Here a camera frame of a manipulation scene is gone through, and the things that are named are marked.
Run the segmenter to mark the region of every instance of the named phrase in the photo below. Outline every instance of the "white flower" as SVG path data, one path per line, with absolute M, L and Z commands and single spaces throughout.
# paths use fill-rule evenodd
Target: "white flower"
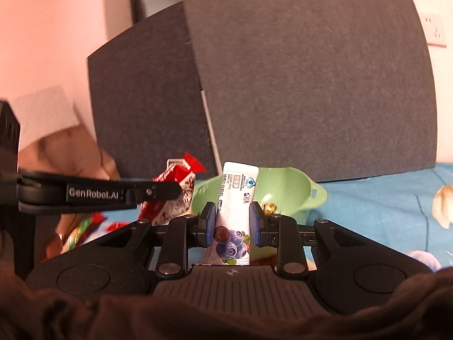
M 433 217 L 445 229 L 453 223 L 453 186 L 444 185 L 433 199 Z

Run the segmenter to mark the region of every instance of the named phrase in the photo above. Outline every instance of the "gray felt panel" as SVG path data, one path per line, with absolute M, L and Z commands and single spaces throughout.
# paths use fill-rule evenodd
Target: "gray felt panel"
M 217 174 L 182 3 L 124 31 L 88 58 L 98 141 L 123 177 L 152 178 L 187 151 Z
M 318 181 L 434 166 L 436 101 L 412 0 L 185 0 L 222 162 Z

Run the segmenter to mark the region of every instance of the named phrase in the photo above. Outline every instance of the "wall outlet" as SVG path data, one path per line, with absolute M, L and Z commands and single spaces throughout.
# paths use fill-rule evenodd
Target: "wall outlet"
M 447 47 L 447 37 L 443 30 L 440 15 L 422 13 L 420 15 L 426 42 L 432 46 Z

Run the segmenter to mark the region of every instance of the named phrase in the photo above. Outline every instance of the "red candy wrapper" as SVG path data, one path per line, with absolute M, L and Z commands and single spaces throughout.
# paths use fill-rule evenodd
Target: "red candy wrapper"
M 203 165 L 187 152 L 184 154 L 184 159 L 170 161 L 167 169 L 153 180 L 174 180 L 180 184 L 183 193 L 173 201 L 143 202 L 140 205 L 139 218 L 150 220 L 153 226 L 164 225 L 189 209 L 195 186 L 195 176 L 197 173 L 206 171 Z
M 95 212 L 90 217 L 83 219 L 79 226 L 75 228 L 63 244 L 61 254 L 70 251 L 82 245 L 88 236 L 95 231 L 106 220 L 106 217 L 101 212 Z
M 111 233 L 112 231 L 118 230 L 123 228 L 124 226 L 130 224 L 130 222 L 114 222 L 109 227 L 107 227 L 106 231 Z

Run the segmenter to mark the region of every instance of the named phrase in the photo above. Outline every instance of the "blueberry snack packet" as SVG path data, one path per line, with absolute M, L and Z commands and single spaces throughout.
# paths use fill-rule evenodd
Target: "blueberry snack packet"
M 249 205 L 253 201 L 259 169 L 226 162 L 217 205 L 216 227 L 204 263 L 250 264 Z

